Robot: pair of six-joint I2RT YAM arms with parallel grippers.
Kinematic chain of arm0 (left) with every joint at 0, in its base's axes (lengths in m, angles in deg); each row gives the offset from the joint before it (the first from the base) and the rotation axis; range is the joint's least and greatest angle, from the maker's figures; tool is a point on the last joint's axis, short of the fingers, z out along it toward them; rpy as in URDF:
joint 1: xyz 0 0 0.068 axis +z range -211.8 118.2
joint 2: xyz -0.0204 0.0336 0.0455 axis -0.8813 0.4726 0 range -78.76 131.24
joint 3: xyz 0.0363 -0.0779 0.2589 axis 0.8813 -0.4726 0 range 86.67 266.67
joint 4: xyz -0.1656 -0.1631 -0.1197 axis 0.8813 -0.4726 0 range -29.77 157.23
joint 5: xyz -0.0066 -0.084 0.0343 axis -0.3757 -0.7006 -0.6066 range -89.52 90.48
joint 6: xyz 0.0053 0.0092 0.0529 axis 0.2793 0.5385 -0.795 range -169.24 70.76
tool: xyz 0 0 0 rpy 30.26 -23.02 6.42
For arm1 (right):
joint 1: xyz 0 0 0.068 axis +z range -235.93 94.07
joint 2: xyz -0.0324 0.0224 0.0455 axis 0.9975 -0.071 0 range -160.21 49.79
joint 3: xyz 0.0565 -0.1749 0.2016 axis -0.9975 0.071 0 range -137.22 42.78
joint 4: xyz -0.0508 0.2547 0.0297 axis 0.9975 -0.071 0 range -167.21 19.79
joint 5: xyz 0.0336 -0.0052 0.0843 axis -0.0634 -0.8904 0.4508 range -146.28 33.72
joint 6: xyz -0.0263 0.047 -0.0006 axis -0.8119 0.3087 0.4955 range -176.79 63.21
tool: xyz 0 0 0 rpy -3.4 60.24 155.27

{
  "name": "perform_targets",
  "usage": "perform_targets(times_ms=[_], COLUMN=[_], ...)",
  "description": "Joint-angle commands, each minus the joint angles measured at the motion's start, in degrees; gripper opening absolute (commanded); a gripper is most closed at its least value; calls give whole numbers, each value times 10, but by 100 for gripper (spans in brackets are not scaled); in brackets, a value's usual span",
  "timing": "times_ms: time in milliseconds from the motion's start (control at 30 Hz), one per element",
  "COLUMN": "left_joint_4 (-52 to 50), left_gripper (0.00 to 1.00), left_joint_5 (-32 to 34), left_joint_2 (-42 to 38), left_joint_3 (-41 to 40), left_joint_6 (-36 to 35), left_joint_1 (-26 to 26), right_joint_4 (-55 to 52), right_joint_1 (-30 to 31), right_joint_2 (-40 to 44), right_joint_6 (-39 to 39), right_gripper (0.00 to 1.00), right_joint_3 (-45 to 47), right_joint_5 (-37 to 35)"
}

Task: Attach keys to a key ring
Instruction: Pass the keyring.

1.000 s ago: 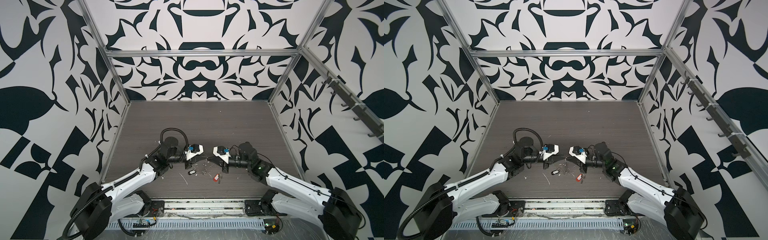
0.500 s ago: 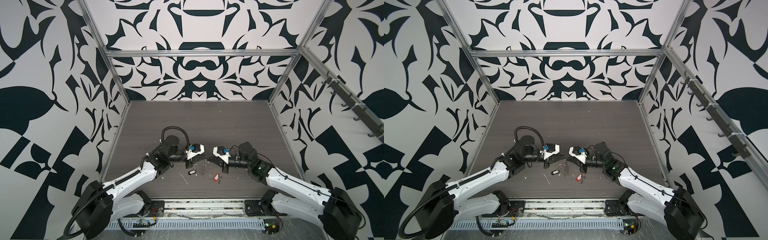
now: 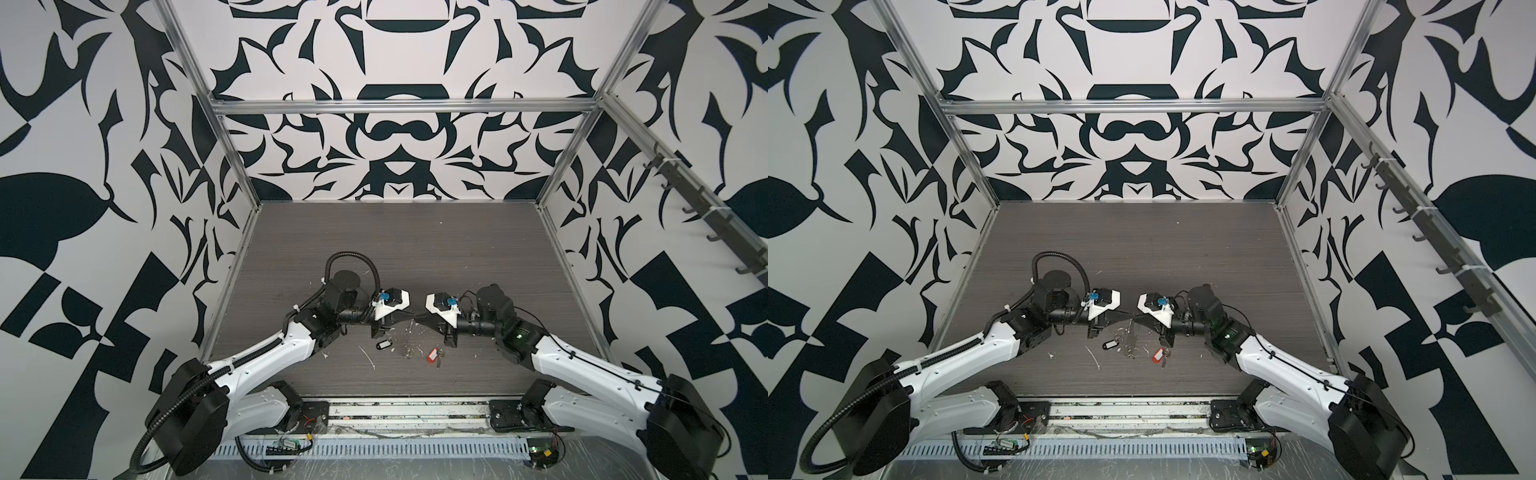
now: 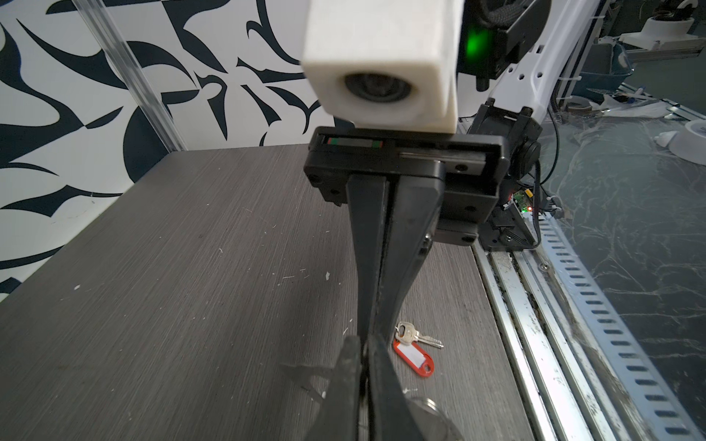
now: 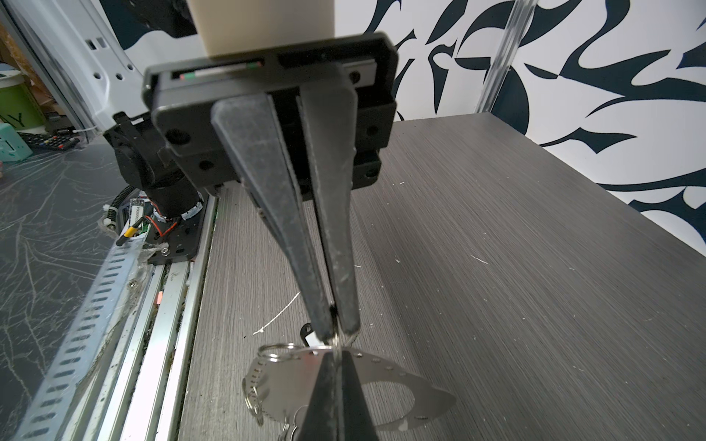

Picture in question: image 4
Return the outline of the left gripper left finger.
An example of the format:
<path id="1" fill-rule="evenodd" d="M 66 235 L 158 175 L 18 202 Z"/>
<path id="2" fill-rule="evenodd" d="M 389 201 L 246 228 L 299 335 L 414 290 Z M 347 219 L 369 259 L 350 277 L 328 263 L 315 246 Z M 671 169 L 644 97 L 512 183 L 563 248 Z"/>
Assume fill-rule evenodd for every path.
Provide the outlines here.
<path id="1" fill-rule="evenodd" d="M 306 440 L 357 440 L 359 436 L 361 344 L 358 336 L 345 338 L 327 396 Z"/>

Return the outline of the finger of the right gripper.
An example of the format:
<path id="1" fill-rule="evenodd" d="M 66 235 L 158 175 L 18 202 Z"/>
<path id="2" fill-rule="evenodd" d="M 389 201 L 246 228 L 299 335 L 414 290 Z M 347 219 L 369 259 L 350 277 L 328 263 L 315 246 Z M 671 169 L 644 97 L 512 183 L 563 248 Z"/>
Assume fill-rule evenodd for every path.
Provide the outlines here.
<path id="1" fill-rule="evenodd" d="M 402 176 L 393 189 L 371 317 L 371 334 L 384 342 L 392 340 L 404 298 L 433 244 L 444 191 L 442 179 L 418 176 Z"/>
<path id="2" fill-rule="evenodd" d="M 346 185 L 358 281 L 357 330 L 371 333 L 384 253 L 389 182 L 385 176 L 352 175 Z"/>

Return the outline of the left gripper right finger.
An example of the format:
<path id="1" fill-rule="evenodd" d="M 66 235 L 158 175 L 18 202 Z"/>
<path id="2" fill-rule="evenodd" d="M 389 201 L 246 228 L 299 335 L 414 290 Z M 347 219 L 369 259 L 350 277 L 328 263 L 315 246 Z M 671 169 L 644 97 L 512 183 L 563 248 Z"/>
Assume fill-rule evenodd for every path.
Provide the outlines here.
<path id="1" fill-rule="evenodd" d="M 368 416 L 371 440 L 423 440 L 407 404 L 384 340 L 367 342 Z"/>

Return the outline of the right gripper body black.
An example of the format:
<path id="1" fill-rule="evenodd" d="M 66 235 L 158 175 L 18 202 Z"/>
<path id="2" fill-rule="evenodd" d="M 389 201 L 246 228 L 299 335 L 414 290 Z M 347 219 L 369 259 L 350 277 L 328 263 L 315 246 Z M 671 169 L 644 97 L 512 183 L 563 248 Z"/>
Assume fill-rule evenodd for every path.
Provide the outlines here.
<path id="1" fill-rule="evenodd" d="M 434 239 L 470 245 L 498 203 L 509 166 L 502 136 L 319 127 L 303 171 L 338 206 L 347 203 L 352 175 L 440 179 L 445 189 Z"/>

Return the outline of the red key tag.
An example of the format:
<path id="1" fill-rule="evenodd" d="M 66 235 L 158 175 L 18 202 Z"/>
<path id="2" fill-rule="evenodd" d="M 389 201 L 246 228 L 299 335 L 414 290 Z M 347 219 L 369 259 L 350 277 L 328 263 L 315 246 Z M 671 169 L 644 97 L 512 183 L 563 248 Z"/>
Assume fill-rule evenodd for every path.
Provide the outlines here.
<path id="1" fill-rule="evenodd" d="M 404 360 L 404 363 L 406 363 L 417 376 L 429 378 L 434 374 L 435 364 L 433 358 L 417 343 L 407 345 L 395 340 L 393 341 L 393 351 Z"/>

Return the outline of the silver key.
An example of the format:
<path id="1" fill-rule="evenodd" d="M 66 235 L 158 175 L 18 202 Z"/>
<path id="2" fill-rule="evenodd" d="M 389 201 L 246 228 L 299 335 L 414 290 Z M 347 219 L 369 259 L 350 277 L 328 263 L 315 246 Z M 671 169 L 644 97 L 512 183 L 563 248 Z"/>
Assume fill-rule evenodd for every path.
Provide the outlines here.
<path id="1" fill-rule="evenodd" d="M 443 349 L 444 345 L 441 340 L 432 336 L 424 336 L 417 327 L 410 322 L 399 322 L 395 327 L 395 339 L 404 345 L 412 345 L 413 343 L 421 343 L 430 345 L 438 349 Z"/>

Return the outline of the perforated metal ring plate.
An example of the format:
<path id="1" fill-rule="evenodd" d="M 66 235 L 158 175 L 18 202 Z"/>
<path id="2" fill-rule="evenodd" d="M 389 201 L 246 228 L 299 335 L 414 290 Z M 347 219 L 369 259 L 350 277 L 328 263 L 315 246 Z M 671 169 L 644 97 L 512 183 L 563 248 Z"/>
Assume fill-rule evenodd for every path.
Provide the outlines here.
<path id="1" fill-rule="evenodd" d="M 360 397 L 358 422 L 358 440 L 371 440 L 369 430 L 369 380 L 365 380 Z M 400 390 L 406 405 L 426 440 L 464 440 L 459 428 L 433 400 L 417 394 L 417 389 L 408 389 L 404 385 Z"/>

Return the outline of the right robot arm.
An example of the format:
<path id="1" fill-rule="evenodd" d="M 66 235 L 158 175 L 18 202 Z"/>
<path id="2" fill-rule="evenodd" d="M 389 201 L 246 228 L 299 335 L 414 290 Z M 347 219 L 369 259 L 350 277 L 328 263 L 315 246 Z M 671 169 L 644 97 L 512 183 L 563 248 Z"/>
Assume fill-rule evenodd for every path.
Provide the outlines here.
<path id="1" fill-rule="evenodd" d="M 533 249 L 512 196 L 595 1 L 314 1 L 301 65 L 324 110 L 304 172 L 347 206 L 359 340 L 388 341 L 433 244 Z"/>

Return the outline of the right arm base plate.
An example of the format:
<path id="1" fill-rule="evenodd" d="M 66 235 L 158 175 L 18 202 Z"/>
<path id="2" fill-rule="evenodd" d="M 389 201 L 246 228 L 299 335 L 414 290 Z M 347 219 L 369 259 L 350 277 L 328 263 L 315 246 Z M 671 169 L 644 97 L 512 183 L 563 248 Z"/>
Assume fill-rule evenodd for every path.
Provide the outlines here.
<path id="1" fill-rule="evenodd" d="M 527 217 L 513 204 L 495 207 L 478 233 L 483 250 L 492 253 L 533 250 L 542 243 L 539 214 Z"/>

